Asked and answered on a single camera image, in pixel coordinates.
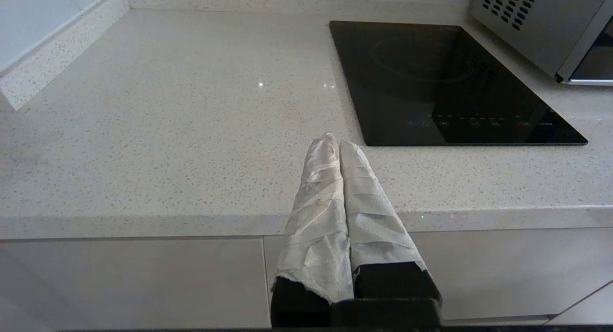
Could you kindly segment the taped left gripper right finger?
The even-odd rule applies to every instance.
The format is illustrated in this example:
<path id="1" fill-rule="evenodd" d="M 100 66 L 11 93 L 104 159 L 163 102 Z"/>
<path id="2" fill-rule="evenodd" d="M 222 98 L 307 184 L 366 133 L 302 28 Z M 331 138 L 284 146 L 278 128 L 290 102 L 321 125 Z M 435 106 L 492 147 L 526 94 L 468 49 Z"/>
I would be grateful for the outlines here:
<path id="1" fill-rule="evenodd" d="M 354 292 L 363 299 L 432 299 L 442 304 L 425 261 L 364 152 L 340 143 Z"/>

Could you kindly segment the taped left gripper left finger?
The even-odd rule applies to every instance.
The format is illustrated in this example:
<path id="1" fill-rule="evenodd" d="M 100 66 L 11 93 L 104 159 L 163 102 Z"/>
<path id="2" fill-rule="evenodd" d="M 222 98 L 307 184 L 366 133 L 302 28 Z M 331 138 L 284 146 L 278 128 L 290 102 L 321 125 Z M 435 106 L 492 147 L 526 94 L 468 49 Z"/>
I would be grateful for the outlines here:
<path id="1" fill-rule="evenodd" d="M 331 308 L 354 298 L 340 151 L 332 133 L 311 142 L 285 226 L 271 288 L 274 328 L 330 324 Z"/>

